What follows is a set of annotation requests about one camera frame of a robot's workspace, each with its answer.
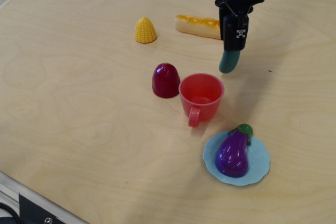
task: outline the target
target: wood grain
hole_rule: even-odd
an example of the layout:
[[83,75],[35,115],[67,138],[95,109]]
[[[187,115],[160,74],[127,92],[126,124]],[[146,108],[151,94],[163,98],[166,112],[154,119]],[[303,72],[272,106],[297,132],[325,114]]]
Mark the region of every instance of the wood grain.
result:
[[[0,10],[0,170],[90,223],[335,223],[336,0],[266,0],[237,68],[223,42],[178,32],[214,0],[10,0]],[[155,42],[134,40],[148,17]],[[187,126],[152,92],[169,62],[225,86],[215,118]],[[248,123],[271,156],[259,183],[205,168],[204,144]]]

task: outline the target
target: blue plate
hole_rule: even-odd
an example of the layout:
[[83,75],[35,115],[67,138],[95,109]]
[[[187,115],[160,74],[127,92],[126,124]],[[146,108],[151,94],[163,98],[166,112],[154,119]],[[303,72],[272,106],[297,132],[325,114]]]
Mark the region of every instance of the blue plate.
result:
[[254,136],[251,138],[251,145],[247,146],[249,168],[243,177],[228,177],[217,169],[215,164],[216,154],[220,145],[228,136],[229,131],[220,132],[206,142],[203,159],[208,171],[221,182],[235,186],[246,186],[259,182],[269,171],[270,156],[265,145]]

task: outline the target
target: plastic cup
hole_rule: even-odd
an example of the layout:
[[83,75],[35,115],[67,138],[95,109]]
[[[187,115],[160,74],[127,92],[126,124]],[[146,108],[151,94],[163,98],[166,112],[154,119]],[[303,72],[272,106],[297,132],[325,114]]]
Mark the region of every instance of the plastic cup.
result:
[[207,73],[195,73],[184,78],[179,87],[182,107],[189,116],[189,126],[213,118],[224,95],[224,85]]

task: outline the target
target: bread loaf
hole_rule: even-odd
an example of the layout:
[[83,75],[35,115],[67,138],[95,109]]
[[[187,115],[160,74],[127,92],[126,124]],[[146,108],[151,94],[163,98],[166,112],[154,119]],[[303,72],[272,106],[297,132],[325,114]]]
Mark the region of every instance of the bread loaf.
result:
[[219,20],[213,18],[177,15],[175,17],[175,28],[187,34],[221,39]]

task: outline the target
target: purple eggplant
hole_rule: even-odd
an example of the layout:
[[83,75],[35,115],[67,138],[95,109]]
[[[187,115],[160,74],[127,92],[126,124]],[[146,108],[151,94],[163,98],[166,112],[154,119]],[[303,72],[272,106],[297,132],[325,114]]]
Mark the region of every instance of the purple eggplant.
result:
[[216,155],[216,167],[228,177],[243,177],[248,170],[247,145],[251,144],[253,129],[241,124],[230,131]]

